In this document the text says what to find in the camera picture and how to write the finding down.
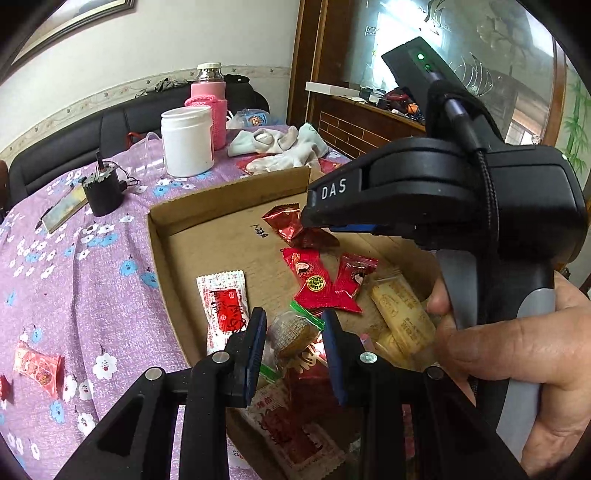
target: floral tablecloth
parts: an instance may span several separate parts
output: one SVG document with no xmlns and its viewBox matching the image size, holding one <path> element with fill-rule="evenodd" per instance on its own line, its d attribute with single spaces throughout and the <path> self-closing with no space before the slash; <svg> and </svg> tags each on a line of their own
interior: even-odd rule
<svg viewBox="0 0 591 480">
<path fill-rule="evenodd" d="M 111 159 L 140 184 L 110 215 L 96 218 L 86 206 L 53 234 L 35 228 L 72 182 L 94 169 L 88 166 L 23 200 L 0 226 L 0 374 L 13 390 L 0 403 L 0 433 L 33 480 L 53 479 L 147 368 L 188 367 L 158 290 L 145 217 L 160 201 L 244 172 L 236 166 L 241 158 L 222 150 L 209 172 L 175 179 L 166 175 L 162 156 L 160 140 L 150 140 Z M 334 151 L 328 156 L 347 161 Z M 19 339 L 40 353 L 64 357 L 59 398 L 12 371 Z M 181 422 L 179 415 L 172 478 L 178 475 Z M 228 453 L 231 478 L 258 478 L 230 441 Z"/>
</svg>

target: cardboard box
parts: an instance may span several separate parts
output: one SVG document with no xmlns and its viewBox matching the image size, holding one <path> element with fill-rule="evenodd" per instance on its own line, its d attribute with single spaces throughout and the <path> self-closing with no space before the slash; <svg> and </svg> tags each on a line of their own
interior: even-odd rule
<svg viewBox="0 0 591 480">
<path fill-rule="evenodd" d="M 201 190 L 154 206 L 148 229 L 160 290 L 170 322 L 187 362 L 194 365 L 205 356 L 207 319 L 196 277 L 222 271 L 243 270 L 248 306 L 263 307 L 268 322 L 286 310 L 299 291 L 295 275 L 285 265 L 281 249 L 286 244 L 261 219 L 276 205 L 306 202 L 311 171 L 307 167 L 254 176 Z M 262 227 L 268 236 L 258 235 Z M 417 295 L 424 299 L 438 274 L 435 259 L 412 242 L 368 234 L 336 235 L 340 249 L 323 254 L 322 260 L 336 278 L 342 252 L 379 259 L 374 274 L 386 277 L 398 265 Z M 357 301 L 363 315 L 339 312 L 343 327 L 355 333 L 376 336 L 387 328 L 362 288 Z M 228 435 L 263 480 L 284 478 L 262 437 L 232 410 L 228 410 Z M 346 452 L 355 440 L 360 417 L 353 412 L 347 421 L 328 416 L 320 422 Z M 327 478 L 344 478 L 341 467 Z"/>
</svg>

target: white wall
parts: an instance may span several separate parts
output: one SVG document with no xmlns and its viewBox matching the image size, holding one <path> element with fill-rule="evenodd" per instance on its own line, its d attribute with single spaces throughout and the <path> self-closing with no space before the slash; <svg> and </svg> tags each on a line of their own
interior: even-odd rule
<svg viewBox="0 0 591 480">
<path fill-rule="evenodd" d="M 78 31 L 0 85 L 0 151 L 89 95 L 204 61 L 290 67 L 299 0 L 137 0 L 135 11 Z M 289 79 L 253 87 L 285 117 Z"/>
</svg>

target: red package on table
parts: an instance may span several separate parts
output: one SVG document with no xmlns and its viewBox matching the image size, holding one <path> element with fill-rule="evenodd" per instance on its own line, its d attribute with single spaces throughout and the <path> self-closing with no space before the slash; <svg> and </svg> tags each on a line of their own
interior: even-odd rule
<svg viewBox="0 0 591 480">
<path fill-rule="evenodd" d="M 327 413 L 339 411 L 339 402 L 330 383 L 322 339 L 312 343 L 286 367 L 285 384 L 289 392 L 290 411 L 302 424 Z"/>
<path fill-rule="evenodd" d="M 362 313 L 354 298 L 359 293 L 363 279 L 366 275 L 373 273 L 377 267 L 378 261 L 374 258 L 354 254 L 343 254 L 340 257 L 335 292 L 343 304 L 343 310 Z"/>
<path fill-rule="evenodd" d="M 63 365 L 62 356 L 44 355 L 30 348 L 25 342 L 18 341 L 13 370 L 35 380 L 52 398 L 60 397 Z"/>
<path fill-rule="evenodd" d="M 283 260 L 301 285 L 301 290 L 294 296 L 297 303 L 307 310 L 341 308 L 318 250 L 284 248 Z"/>
<path fill-rule="evenodd" d="M 304 228 L 300 222 L 300 205 L 278 205 L 262 216 L 273 231 L 293 248 L 338 247 L 339 241 L 322 228 Z"/>
<path fill-rule="evenodd" d="M 0 400 L 4 401 L 10 395 L 10 383 L 4 375 L 0 375 Z"/>
</svg>

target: white towel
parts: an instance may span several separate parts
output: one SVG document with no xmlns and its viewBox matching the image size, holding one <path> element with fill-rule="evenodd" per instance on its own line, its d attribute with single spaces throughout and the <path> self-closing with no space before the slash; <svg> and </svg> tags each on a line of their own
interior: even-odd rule
<svg viewBox="0 0 591 480">
<path fill-rule="evenodd" d="M 329 152 L 328 145 L 310 124 L 304 124 L 300 128 L 297 141 L 287 151 L 272 157 L 257 158 L 251 161 L 246 170 L 259 174 L 267 171 L 287 170 L 307 165 L 318 166 L 318 159 Z"/>
<path fill-rule="evenodd" d="M 260 128 L 256 132 L 242 130 L 228 147 L 228 157 L 249 153 L 283 153 L 293 146 L 297 138 L 296 127 L 289 127 L 287 133 L 268 128 Z"/>
</svg>

